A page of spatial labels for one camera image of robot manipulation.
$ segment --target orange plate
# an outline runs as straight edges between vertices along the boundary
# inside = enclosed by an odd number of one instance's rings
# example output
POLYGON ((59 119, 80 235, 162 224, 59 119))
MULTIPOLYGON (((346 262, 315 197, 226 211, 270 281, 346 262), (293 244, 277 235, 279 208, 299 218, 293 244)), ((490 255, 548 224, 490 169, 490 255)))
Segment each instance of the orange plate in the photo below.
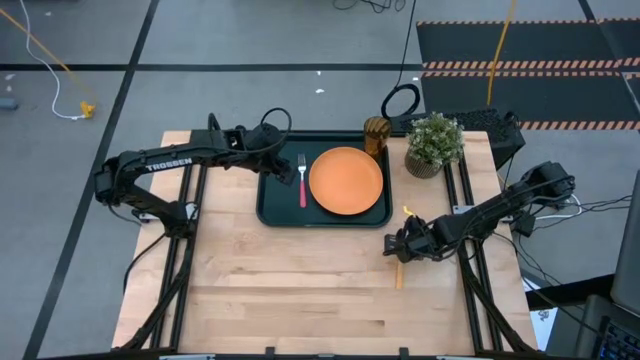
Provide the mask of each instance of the orange plate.
POLYGON ((309 187, 323 208, 340 215, 359 214, 378 201, 382 171, 364 151, 338 147, 313 162, 309 187))

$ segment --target utensil handle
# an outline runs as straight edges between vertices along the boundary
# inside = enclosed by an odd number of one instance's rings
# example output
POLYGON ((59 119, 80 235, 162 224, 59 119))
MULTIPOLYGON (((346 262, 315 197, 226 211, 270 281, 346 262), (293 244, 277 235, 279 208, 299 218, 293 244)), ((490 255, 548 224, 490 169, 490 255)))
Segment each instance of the utensil handle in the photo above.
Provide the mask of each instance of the utensil handle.
POLYGON ((307 207, 307 195, 304 191, 304 180, 300 179, 300 207, 307 207))

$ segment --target wooden table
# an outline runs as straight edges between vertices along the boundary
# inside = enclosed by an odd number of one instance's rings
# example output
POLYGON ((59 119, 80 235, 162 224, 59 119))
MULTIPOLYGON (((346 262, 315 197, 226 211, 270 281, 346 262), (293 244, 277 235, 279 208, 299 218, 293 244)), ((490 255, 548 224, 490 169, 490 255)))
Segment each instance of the wooden table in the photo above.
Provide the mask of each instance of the wooden table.
MULTIPOLYGON (((189 134, 167 132, 162 145, 187 142, 189 134)), ((486 133, 466 132, 465 140, 473 195, 480 203, 499 192, 496 170, 486 133)), ((392 138, 388 146, 394 213, 379 229, 267 227, 255 214, 258 176, 237 168, 209 169, 179 350, 263 354, 275 346, 278 354, 394 355, 408 347, 412 355, 472 354, 456 257, 405 264, 404 288, 395 289, 397 260, 382 256, 382 246, 384 235, 395 233, 406 219, 403 205, 426 221, 449 213, 450 206, 442 172, 417 179, 404 168, 406 139, 392 138)), ((181 180, 182 169, 159 172, 151 191, 175 200, 181 180)), ((506 226, 497 231, 510 236, 506 226)), ((136 253, 161 232, 159 223, 143 226, 136 253)), ((114 346, 129 340, 155 306, 168 243, 132 271, 114 346)), ((513 248, 497 238, 484 248, 496 305, 536 347, 513 248)), ((477 303, 484 346, 490 348, 484 309, 477 303)), ((172 317, 169 310, 163 344, 172 317)))

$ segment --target plant pot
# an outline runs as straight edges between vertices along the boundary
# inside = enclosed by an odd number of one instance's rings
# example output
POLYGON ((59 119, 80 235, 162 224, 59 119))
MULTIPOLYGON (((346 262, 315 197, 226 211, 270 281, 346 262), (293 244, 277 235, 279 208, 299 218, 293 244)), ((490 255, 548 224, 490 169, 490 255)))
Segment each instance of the plant pot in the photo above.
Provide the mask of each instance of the plant pot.
POLYGON ((427 179, 434 177, 440 172, 442 166, 436 166, 429 164, 424 160, 418 160, 409 155, 409 152, 404 155, 404 165, 411 175, 420 178, 427 179))

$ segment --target green plant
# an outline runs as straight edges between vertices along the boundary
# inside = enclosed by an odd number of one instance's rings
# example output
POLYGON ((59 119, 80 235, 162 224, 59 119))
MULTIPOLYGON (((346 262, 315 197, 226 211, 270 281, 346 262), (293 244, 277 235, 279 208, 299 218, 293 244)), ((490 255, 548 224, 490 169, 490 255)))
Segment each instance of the green plant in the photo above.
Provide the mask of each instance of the green plant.
POLYGON ((463 127, 442 114, 431 113, 412 122, 409 133, 409 156, 435 166, 460 160, 464 154, 463 127))

